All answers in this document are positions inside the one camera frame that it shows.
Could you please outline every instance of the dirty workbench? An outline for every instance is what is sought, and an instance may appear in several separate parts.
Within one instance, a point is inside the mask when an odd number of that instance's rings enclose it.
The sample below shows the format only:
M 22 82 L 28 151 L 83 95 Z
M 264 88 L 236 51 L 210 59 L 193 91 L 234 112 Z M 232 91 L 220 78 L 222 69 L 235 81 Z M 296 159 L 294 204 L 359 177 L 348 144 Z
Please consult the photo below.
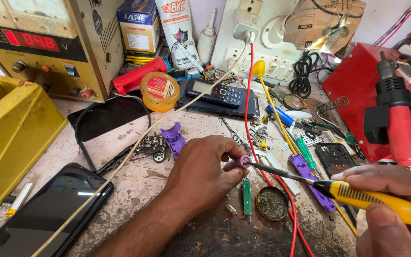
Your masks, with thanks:
M 265 114 L 267 100 L 264 94 L 259 96 L 261 117 Z M 319 102 L 327 102 L 325 92 L 312 84 L 312 94 Z M 64 99 L 53 99 L 60 112 L 67 116 L 70 113 L 86 108 L 89 102 L 78 102 Z M 329 111 L 333 120 L 345 128 L 336 111 Z M 156 121 L 165 114 L 152 113 Z M 243 120 L 225 118 L 231 127 L 243 136 L 245 127 Z M 192 138 L 212 134 L 231 136 L 217 115 L 198 111 L 185 110 L 164 120 L 154 131 L 160 128 L 171 128 L 176 121 L 182 125 L 181 132 L 188 141 Z M 142 117 L 123 125 L 113 131 L 84 143 L 96 167 L 101 167 L 122 149 L 134 143 L 147 128 L 147 118 Z M 268 124 L 267 139 L 270 148 L 282 149 L 285 143 L 281 132 L 273 122 Z M 288 164 L 290 150 L 284 152 L 281 165 L 293 173 L 295 169 Z M 48 147 L 44 154 L 27 172 L 25 177 L 15 187 L 19 191 L 25 183 L 35 183 L 29 194 L 32 197 L 52 176 L 70 162 L 76 162 L 88 167 L 74 138 L 70 124 L 66 125 L 59 136 Z M 94 251 L 105 239 L 111 237 L 119 228 L 125 225 L 141 208 L 146 206 L 164 188 L 169 172 L 174 166 L 174 158 L 167 158 L 162 163 L 156 163 L 152 158 L 141 159 L 138 163 L 127 163 L 112 180 L 115 186 L 107 204 L 96 214 L 77 242 L 72 245 L 68 257 L 83 257 Z M 268 176 L 274 185 L 281 188 L 273 176 Z M 259 172 L 253 170 L 251 181 L 252 201 L 256 192 L 267 184 Z M 301 192 L 294 196 L 298 224 L 305 239 L 316 256 L 355 256 L 356 239 L 338 212 L 325 213 L 309 188 L 295 182 Z M 293 223 L 289 217 L 281 222 L 268 221 L 261 216 L 252 204 L 251 222 L 248 218 L 233 218 L 225 208 L 232 204 L 239 214 L 242 213 L 241 185 L 235 187 L 219 203 L 210 210 L 192 219 L 168 243 L 162 256 L 287 256 L 290 251 Z M 0 227 L 8 218 L 2 218 L 5 210 L 0 210 Z M 296 242 L 295 256 L 307 256 L 308 253 L 299 240 Z

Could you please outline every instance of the hand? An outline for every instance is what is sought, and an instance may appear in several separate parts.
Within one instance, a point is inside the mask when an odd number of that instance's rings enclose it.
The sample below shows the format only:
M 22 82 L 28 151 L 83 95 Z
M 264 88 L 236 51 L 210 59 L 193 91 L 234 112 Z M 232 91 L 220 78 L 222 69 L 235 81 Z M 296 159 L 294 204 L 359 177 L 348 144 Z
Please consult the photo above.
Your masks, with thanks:
M 335 174 L 332 179 L 346 181 L 352 188 L 388 191 L 411 202 L 411 171 L 395 165 L 366 165 Z M 356 243 L 359 257 L 411 257 L 411 225 L 384 204 L 367 208 L 368 230 Z
M 161 194 L 172 196 L 193 218 L 212 207 L 248 175 L 247 169 L 224 172 L 220 161 L 245 155 L 232 138 L 214 135 L 195 138 L 180 151 Z

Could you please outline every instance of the green circuit board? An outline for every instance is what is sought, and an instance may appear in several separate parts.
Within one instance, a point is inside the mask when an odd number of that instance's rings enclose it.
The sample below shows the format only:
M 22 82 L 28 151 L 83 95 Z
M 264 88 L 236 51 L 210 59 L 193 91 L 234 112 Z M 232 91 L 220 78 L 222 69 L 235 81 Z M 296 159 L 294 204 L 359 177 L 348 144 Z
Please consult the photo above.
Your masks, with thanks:
M 252 214 L 252 193 L 250 192 L 250 180 L 243 179 L 243 213 Z

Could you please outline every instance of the screwdriver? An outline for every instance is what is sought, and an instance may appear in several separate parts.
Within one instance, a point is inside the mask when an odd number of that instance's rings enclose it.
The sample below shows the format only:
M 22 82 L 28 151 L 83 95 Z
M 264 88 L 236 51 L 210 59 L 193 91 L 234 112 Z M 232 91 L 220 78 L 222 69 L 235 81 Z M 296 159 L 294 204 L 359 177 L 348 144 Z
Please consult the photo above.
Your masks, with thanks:
M 334 180 L 311 180 L 289 172 L 275 169 L 260 163 L 246 162 L 248 165 L 254 166 L 257 169 L 270 172 L 272 174 L 291 178 L 299 182 L 303 182 L 313 186 L 320 191 L 324 196 L 335 199 L 345 204 L 350 204 L 360 209 L 367 209 L 373 203 L 382 203 L 391 207 L 406 223 L 411 225 L 411 202 L 400 198 L 387 195 L 380 192 L 362 191 L 351 188 L 350 185 L 343 181 Z
M 317 170 L 317 164 L 315 161 L 312 159 L 312 155 L 310 154 L 309 149 L 307 148 L 307 145 L 304 142 L 304 139 L 302 137 L 296 138 L 297 144 L 299 145 L 300 152 L 302 156 L 305 158 L 305 161 L 307 162 L 307 165 L 309 168 L 313 170 L 313 173 L 315 173 L 315 176 L 317 179 L 321 179 L 320 173 Z

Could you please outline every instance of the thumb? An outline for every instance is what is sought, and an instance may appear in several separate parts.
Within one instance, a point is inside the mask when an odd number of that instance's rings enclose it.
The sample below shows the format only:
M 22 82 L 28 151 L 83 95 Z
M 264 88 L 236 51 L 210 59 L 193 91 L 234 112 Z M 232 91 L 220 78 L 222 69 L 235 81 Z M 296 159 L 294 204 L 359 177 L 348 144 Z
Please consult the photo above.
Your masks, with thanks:
M 237 186 L 249 172 L 250 171 L 248 169 L 243 168 L 233 168 L 228 172 L 223 172 L 223 181 L 226 188 L 231 190 L 233 187 Z
M 391 207 L 374 203 L 366 210 L 372 256 L 411 256 L 411 234 Z

